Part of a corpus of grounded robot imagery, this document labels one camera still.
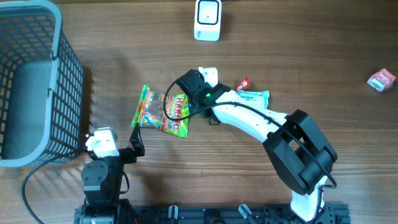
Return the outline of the green Haribo candy bag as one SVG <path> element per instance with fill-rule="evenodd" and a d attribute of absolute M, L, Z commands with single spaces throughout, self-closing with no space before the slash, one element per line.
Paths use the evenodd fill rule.
<path fill-rule="evenodd" d="M 164 114 L 164 98 L 164 94 L 157 93 L 144 85 L 131 126 L 134 127 L 138 124 L 140 128 L 158 129 L 165 133 L 186 138 L 188 135 L 188 119 L 181 121 L 168 119 Z M 170 118 L 180 119 L 189 115 L 188 97 L 184 93 L 166 97 L 165 104 L 165 110 Z"/>

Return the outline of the red package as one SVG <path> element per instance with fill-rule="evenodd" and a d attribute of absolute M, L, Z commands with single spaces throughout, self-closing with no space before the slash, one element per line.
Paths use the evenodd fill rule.
<path fill-rule="evenodd" d="M 248 77 L 244 77 L 243 80 L 239 83 L 239 85 L 236 87 L 235 91 L 244 91 L 248 89 L 251 85 L 251 81 Z"/>

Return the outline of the light blue tissue packet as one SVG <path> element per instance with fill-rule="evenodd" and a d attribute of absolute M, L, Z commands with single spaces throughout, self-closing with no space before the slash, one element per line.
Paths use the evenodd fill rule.
<path fill-rule="evenodd" d="M 249 101 L 251 103 L 254 103 L 255 105 L 260 106 L 261 108 L 267 109 L 269 106 L 269 97 L 270 93 L 269 91 L 239 91 L 238 95 L 245 99 L 246 101 Z"/>

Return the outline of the small red snack packet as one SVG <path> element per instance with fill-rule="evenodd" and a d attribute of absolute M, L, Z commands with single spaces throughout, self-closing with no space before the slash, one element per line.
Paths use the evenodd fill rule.
<path fill-rule="evenodd" d="M 367 80 L 367 84 L 373 87 L 378 92 L 383 92 L 392 88 L 395 80 L 396 77 L 387 69 L 383 68 L 380 71 L 373 74 Z"/>

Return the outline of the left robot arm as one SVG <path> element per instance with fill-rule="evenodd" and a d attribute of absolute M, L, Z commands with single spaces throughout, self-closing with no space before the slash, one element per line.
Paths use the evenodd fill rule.
<path fill-rule="evenodd" d="M 121 190 L 122 180 L 129 180 L 124 166 L 145 155 L 139 125 L 134 126 L 129 139 L 132 146 L 123 149 L 116 147 L 118 137 L 111 127 L 98 128 L 86 137 L 86 151 L 92 161 L 81 172 L 85 199 L 75 210 L 74 224 L 140 223 L 129 200 L 119 197 L 127 193 Z"/>

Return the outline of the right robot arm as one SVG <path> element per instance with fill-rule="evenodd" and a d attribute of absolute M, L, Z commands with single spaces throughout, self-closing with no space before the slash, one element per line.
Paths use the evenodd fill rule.
<path fill-rule="evenodd" d="M 190 116 L 203 113 L 260 141 L 277 175 L 292 190 L 292 212 L 307 223 L 318 221 L 324 190 L 336 188 L 331 171 L 338 156 L 309 114 L 265 109 L 210 72 L 189 70 L 176 84 L 188 96 Z"/>

